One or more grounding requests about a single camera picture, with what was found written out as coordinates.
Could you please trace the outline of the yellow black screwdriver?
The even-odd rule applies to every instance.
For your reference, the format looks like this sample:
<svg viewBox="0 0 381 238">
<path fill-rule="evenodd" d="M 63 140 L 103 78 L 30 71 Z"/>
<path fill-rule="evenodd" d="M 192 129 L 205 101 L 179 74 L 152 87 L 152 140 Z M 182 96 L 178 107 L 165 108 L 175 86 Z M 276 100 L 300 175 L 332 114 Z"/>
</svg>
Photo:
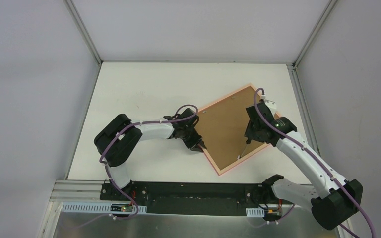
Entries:
<svg viewBox="0 0 381 238">
<path fill-rule="evenodd" d="M 248 143 L 245 144 L 243 150 L 242 150 L 241 153 L 237 156 L 237 160 L 241 159 L 241 158 L 244 156 L 244 153 L 245 153 L 245 151 L 246 151 L 248 145 L 249 145 Z"/>
</svg>

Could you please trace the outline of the pink picture frame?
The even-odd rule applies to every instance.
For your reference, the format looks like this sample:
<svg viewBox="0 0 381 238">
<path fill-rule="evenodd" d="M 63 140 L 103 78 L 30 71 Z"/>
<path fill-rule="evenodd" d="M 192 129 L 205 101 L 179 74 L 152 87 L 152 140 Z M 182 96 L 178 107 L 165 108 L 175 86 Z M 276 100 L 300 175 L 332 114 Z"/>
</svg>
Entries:
<svg viewBox="0 0 381 238">
<path fill-rule="evenodd" d="M 246 108 L 254 104 L 255 91 L 256 88 L 248 84 L 208 104 L 198 113 L 199 122 L 195 128 L 207 147 L 203 152 L 218 175 L 269 146 L 253 141 L 244 156 L 237 160 L 246 143 L 244 133 L 249 122 Z"/>
</svg>

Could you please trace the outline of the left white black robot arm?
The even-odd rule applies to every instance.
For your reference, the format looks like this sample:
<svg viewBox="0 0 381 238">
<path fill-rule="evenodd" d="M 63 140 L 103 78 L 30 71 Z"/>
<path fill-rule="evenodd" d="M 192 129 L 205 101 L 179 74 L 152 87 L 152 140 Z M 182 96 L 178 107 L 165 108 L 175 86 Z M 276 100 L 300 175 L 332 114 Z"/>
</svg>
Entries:
<svg viewBox="0 0 381 238">
<path fill-rule="evenodd" d="M 206 149 L 202 136 L 197 132 L 199 122 L 198 108 L 186 104 L 177 109 L 172 116 L 155 120 L 132 120 L 126 114 L 117 115 L 94 138 L 100 159 L 105 166 L 112 193 L 118 200 L 131 196 L 132 180 L 127 172 L 126 161 L 139 142 L 153 139 L 180 139 L 184 145 L 195 152 Z"/>
</svg>

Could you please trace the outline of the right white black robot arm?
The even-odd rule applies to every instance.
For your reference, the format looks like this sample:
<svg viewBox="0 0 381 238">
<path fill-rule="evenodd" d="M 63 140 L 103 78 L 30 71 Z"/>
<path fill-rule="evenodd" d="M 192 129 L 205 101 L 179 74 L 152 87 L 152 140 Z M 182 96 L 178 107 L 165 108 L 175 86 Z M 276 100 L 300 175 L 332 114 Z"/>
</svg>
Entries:
<svg viewBox="0 0 381 238">
<path fill-rule="evenodd" d="M 272 115 L 270 103 L 260 100 L 247 107 L 249 122 L 244 136 L 272 145 L 286 155 L 312 184 L 308 189 L 282 175 L 273 175 L 262 183 L 262 198 L 268 203 L 289 201 L 311 211 L 315 220 L 332 230 L 358 212 L 363 195 L 359 181 L 347 180 L 329 166 L 305 141 L 286 117 Z"/>
</svg>

